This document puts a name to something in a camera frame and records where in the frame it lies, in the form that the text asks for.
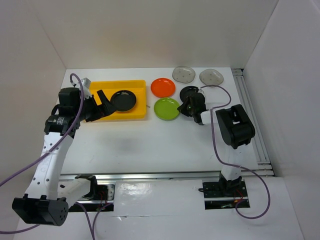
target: yellow tray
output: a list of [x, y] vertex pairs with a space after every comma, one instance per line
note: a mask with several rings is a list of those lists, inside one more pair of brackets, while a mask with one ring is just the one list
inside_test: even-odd
[[129, 90], [135, 94], [135, 106], [126, 112], [118, 112], [101, 118], [102, 121], [121, 119], [143, 119], [147, 113], [147, 92], [145, 80], [126, 81], [93, 81], [90, 85], [90, 92], [98, 105], [101, 104], [97, 91], [102, 90], [106, 97], [111, 99], [112, 95], [120, 90]]

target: black mount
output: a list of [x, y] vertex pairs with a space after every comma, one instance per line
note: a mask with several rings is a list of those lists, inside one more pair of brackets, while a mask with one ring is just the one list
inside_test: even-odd
[[241, 183], [242, 176], [239, 176], [237, 179], [227, 180], [220, 172], [218, 184], [223, 192], [235, 191], [236, 189], [239, 189], [241, 187]]
[[204, 193], [205, 199], [210, 198], [232, 198], [235, 195], [238, 196], [237, 190], [240, 191], [244, 197], [248, 196], [246, 184], [244, 181], [240, 182], [240, 185], [233, 188], [225, 188], [220, 182], [203, 182], [203, 187], [199, 188], [199, 192]]
[[[90, 181], [90, 192], [84, 197], [94, 199], [98, 197], [98, 183], [96, 176], [79, 174], [74, 179], [87, 179]], [[61, 226], [69, 212], [69, 206], [66, 198], [62, 197], [57, 200], [47, 199], [42, 195], [40, 199], [28, 198], [25, 194], [22, 198], [15, 197], [12, 203], [12, 209], [26, 224], [41, 224]]]
[[183, 102], [177, 110], [187, 117], [193, 117], [194, 122], [203, 125], [201, 113], [205, 112], [205, 96], [199, 92], [196, 86], [186, 86], [180, 92], [180, 99]]

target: green plate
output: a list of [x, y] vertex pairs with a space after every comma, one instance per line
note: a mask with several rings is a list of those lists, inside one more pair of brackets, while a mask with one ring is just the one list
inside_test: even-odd
[[176, 100], [164, 97], [155, 102], [153, 110], [158, 118], [168, 121], [178, 117], [179, 111], [177, 108], [179, 106], [180, 104]]

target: white panel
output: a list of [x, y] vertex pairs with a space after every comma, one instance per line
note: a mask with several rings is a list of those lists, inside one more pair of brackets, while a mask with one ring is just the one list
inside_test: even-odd
[[280, 0], [244, 70], [270, 160], [306, 240], [320, 236], [319, 39], [315, 3]]
[[[193, 68], [195, 80], [191, 83], [201, 87], [204, 84], [199, 74], [203, 67]], [[232, 96], [230, 106], [240, 103], [235, 81], [228, 67], [215, 68], [224, 77], [222, 87]], [[70, 86], [70, 74], [92, 82], [135, 80], [146, 81], [147, 114], [144, 120], [109, 121], [82, 123], [75, 134], [62, 168], [63, 174], [78, 173], [161, 173], [220, 171], [212, 143], [211, 126], [200, 126], [192, 117], [180, 114], [173, 121], [163, 121], [154, 112], [159, 99], [150, 90], [157, 78], [171, 78], [173, 68], [117, 68], [117, 69], [68, 69], [62, 87]], [[182, 104], [179, 93], [186, 84], [174, 82], [176, 90], [172, 98]], [[211, 108], [227, 103], [229, 98], [221, 89], [204, 88], [206, 106]], [[227, 146], [217, 128], [217, 147], [220, 157], [227, 161], [231, 147]], [[257, 157], [253, 144], [246, 148], [243, 166], [257, 169]]]
[[[267, 205], [266, 191], [256, 177], [246, 178], [245, 181], [251, 208], [241, 208], [240, 211], [249, 216], [260, 214]], [[234, 209], [203, 209], [198, 213], [190, 209], [190, 214], [185, 212], [183, 215], [136, 217], [114, 217], [117, 212], [103, 212], [97, 218], [95, 236], [100, 240], [303, 240], [283, 179], [269, 177], [265, 181], [270, 189], [271, 207], [265, 217], [257, 220], [243, 219]], [[168, 197], [159, 205], [170, 208], [172, 202]], [[91, 222], [95, 214], [89, 213]], [[20, 221], [18, 229], [25, 226]], [[91, 238], [86, 217], [83, 212], [79, 212], [69, 213], [62, 226], [40, 226], [26, 233], [16, 234], [14, 240], [42, 240], [43, 236], [46, 240]]]
[[69, 69], [243, 68], [278, 0], [28, 0]]
[[[2, 181], [40, 156], [45, 121], [66, 69], [24, 0], [0, 1], [0, 33]], [[30, 174], [29, 171], [29, 175], [11, 180], [0, 189], [1, 231], [15, 229], [18, 216], [11, 204], [14, 197], [23, 196]]]
[[198, 189], [202, 187], [202, 180], [118, 181], [114, 211], [117, 216], [127, 217], [201, 213], [205, 210], [205, 201], [204, 194]]

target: orange plate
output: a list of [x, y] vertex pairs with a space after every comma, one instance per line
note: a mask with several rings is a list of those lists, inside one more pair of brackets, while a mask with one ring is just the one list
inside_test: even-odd
[[110, 100], [111, 96], [120, 90], [129, 90], [136, 97], [135, 106], [125, 112], [116, 111], [110, 116], [101, 118], [102, 121], [124, 120], [124, 119], [143, 119], [147, 113], [147, 92], [145, 80], [128, 80], [128, 81], [93, 81], [90, 85], [90, 91], [94, 95], [96, 103], [101, 101], [97, 91], [103, 90], [106, 97]]
[[167, 98], [176, 91], [176, 85], [168, 78], [158, 78], [151, 83], [151, 92], [158, 98]]

